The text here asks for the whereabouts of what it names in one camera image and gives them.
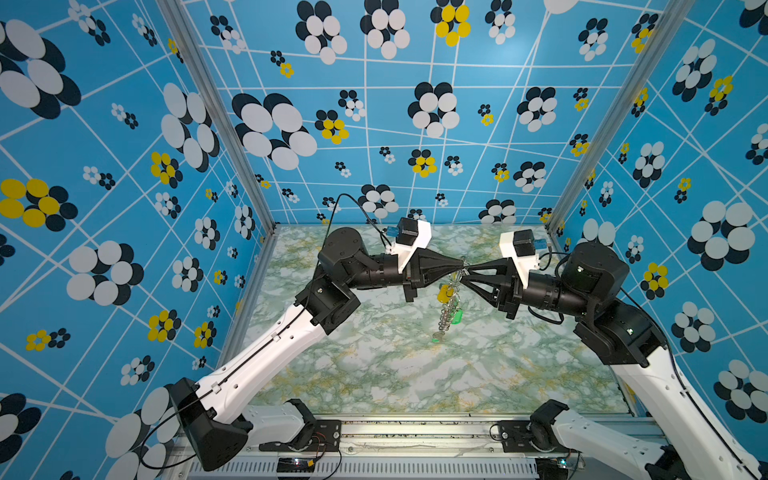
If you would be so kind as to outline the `solid green key tag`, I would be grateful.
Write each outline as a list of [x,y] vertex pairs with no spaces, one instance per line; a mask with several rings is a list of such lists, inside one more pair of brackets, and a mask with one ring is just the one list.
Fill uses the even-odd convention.
[[454,316],[452,318],[451,324],[452,325],[460,324],[462,319],[463,319],[463,310],[462,309],[458,309],[455,312],[455,314],[454,314]]

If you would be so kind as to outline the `aluminium corner post left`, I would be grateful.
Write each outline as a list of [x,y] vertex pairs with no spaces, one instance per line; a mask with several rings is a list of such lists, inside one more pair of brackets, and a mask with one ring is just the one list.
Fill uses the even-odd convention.
[[236,173],[239,175],[245,191],[253,202],[255,211],[266,231],[266,236],[269,237],[274,233],[276,223],[270,213],[266,200],[259,191],[255,174],[246,158],[235,128],[228,118],[223,99],[216,89],[213,77],[204,60],[203,50],[195,41],[192,30],[193,24],[187,19],[180,1],[159,0],[157,4],[174,40],[185,55],[185,64],[192,80],[204,101],[206,109],[210,113],[223,145],[229,153]]

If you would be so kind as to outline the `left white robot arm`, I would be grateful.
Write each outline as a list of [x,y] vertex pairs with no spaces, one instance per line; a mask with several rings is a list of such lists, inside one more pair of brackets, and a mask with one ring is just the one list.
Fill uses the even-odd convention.
[[395,242],[372,255],[356,229],[330,232],[311,280],[262,336],[200,380],[171,386],[177,419],[204,470],[224,466],[251,444],[310,445],[317,420],[302,401],[256,407],[253,397],[352,315],[360,305],[356,291],[403,287],[413,301],[418,289],[461,270],[462,260],[429,249],[431,234],[428,222],[404,218]]

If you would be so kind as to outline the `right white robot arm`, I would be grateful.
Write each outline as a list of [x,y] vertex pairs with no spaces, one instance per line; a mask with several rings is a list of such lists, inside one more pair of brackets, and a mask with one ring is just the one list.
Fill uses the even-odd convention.
[[663,329],[619,299],[629,272],[598,241],[577,245],[553,275],[521,270],[515,258],[467,267],[462,284],[508,317],[522,305],[573,317],[576,336],[634,391],[667,439],[642,442],[549,400],[530,417],[532,446],[575,450],[635,479],[766,478],[766,463],[727,431],[679,369]]

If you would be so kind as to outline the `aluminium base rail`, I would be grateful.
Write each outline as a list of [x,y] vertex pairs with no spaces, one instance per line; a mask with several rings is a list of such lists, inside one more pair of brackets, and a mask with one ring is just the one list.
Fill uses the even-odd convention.
[[528,421],[448,415],[323,418],[324,444],[295,452],[250,443],[212,471],[191,460],[165,479],[647,479],[666,439],[651,418],[592,415],[570,446],[538,450]]

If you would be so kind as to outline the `aluminium corner post right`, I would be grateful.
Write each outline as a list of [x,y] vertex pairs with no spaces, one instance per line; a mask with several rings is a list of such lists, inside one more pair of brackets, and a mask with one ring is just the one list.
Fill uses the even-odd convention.
[[596,130],[594,140],[591,142],[586,156],[573,172],[554,207],[552,217],[546,227],[551,236],[556,235],[557,228],[573,208],[584,181],[599,163],[602,154],[630,111],[636,95],[649,80],[694,4],[694,0],[668,2],[661,14],[656,33],[630,70],[617,96],[607,110],[606,116]]

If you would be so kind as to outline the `yellow key tag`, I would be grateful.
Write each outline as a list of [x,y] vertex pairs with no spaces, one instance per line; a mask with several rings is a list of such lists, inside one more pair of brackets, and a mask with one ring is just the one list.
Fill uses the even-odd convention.
[[449,284],[443,284],[440,286],[437,299],[442,304],[448,304],[455,295],[455,289]]

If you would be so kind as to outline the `aluminium corner post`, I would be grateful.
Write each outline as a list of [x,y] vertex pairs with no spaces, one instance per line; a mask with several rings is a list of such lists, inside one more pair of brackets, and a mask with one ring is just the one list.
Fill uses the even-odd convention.
[[554,207],[552,217],[546,227],[551,236],[556,235],[557,228],[573,208],[584,181],[599,163],[602,154],[630,111],[636,95],[649,80],[694,4],[694,0],[668,2],[661,14],[656,33],[630,70],[617,96],[607,110],[606,116],[596,130],[594,140],[591,142],[586,156],[573,172]]
[[229,153],[236,173],[239,175],[245,191],[253,202],[255,211],[266,231],[266,236],[269,237],[274,233],[276,223],[270,213],[266,200],[259,191],[255,174],[246,158],[235,128],[228,118],[223,99],[216,89],[213,77],[204,60],[203,50],[195,41],[192,30],[193,24],[187,19],[180,1],[159,0],[157,4],[174,40],[185,55],[185,64],[192,80],[204,101],[206,109],[210,113],[223,145]]

